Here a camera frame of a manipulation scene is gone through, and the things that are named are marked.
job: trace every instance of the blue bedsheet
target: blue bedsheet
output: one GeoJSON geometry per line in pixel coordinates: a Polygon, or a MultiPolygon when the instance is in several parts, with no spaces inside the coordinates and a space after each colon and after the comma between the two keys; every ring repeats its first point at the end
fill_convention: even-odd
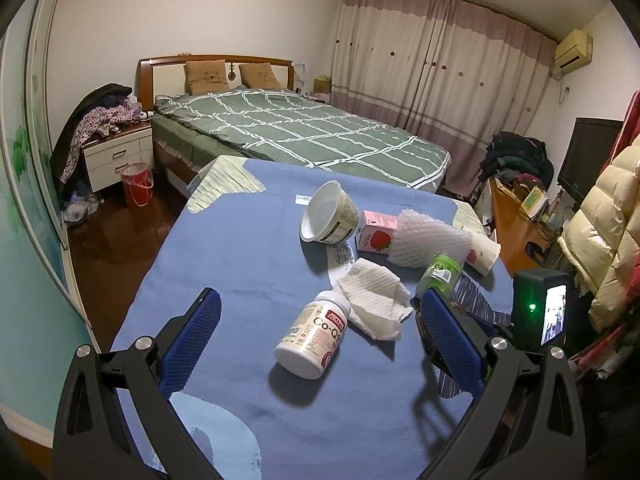
{"type": "MultiPolygon", "coordinates": [[[[435,194],[346,174],[253,159],[244,167],[266,190],[223,195],[196,214],[185,208],[113,349],[156,335],[211,286],[222,297],[222,320],[172,403],[226,478],[416,478],[448,439],[471,396],[438,396],[437,370],[424,358],[413,317],[402,324],[396,343],[376,344],[348,330],[316,381],[277,365],[273,348],[302,307],[331,288],[325,246],[300,241],[304,206],[296,204],[296,195],[313,195],[335,178],[359,209],[399,214],[412,208],[451,224],[456,205],[435,194]]],[[[386,264],[379,254],[359,256],[386,264]]],[[[387,265],[415,290],[422,270],[387,265]]],[[[500,260],[479,285],[494,310],[511,311],[511,279],[500,260]]],[[[158,465],[130,401],[122,399],[142,456],[158,465]]]]}

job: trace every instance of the pile of clothes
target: pile of clothes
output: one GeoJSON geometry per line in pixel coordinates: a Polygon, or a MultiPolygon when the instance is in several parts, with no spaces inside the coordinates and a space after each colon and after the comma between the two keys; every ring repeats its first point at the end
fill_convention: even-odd
{"type": "Polygon", "coordinates": [[[66,121],[51,155],[51,172],[61,202],[68,202],[80,180],[89,182],[82,146],[144,120],[140,103],[131,103],[128,86],[109,83],[87,95],[66,121]]]}
{"type": "Polygon", "coordinates": [[[539,183],[549,189],[554,177],[554,165],[546,156],[545,143],[532,137],[523,137],[511,132],[495,134],[486,147],[486,157],[480,163],[480,182],[499,175],[505,184],[509,181],[526,180],[539,183]]]}

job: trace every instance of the metal screw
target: metal screw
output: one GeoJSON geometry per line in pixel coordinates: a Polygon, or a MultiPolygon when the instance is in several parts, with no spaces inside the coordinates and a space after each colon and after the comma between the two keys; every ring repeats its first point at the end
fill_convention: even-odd
{"type": "Polygon", "coordinates": [[[78,357],[87,357],[90,353],[91,347],[89,345],[82,345],[81,347],[78,347],[78,350],[76,350],[76,355],[78,357]]]}
{"type": "Polygon", "coordinates": [[[145,335],[144,337],[140,337],[136,339],[136,348],[138,350],[146,350],[152,345],[152,343],[153,343],[152,339],[145,335]]]}
{"type": "Polygon", "coordinates": [[[564,352],[557,346],[552,346],[550,352],[551,357],[555,357],[556,359],[562,359],[564,357],[564,352]]]}
{"type": "Polygon", "coordinates": [[[505,338],[498,336],[491,339],[491,346],[496,350],[505,350],[509,344],[505,338]]]}

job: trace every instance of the pink box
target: pink box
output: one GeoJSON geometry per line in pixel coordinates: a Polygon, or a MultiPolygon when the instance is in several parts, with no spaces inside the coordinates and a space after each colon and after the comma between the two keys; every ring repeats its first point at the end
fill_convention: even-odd
{"type": "Polygon", "coordinates": [[[389,245],[396,227],[398,227],[397,216],[363,211],[356,231],[358,250],[389,254],[389,245]]]}

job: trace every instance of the bed frame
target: bed frame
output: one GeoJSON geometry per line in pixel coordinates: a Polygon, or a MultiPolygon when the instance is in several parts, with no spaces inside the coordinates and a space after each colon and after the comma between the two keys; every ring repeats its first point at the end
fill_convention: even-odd
{"type": "MultiPolygon", "coordinates": [[[[287,59],[256,56],[232,56],[223,54],[178,54],[177,56],[150,57],[138,63],[138,98],[145,112],[154,109],[157,95],[182,95],[186,89],[185,63],[187,61],[226,61],[226,79],[231,88],[241,84],[238,64],[270,63],[273,75],[289,90],[293,90],[293,64],[287,59]]],[[[156,167],[164,167],[169,183],[183,195],[187,195],[186,186],[196,176],[183,160],[167,152],[154,142],[156,167]]]]}

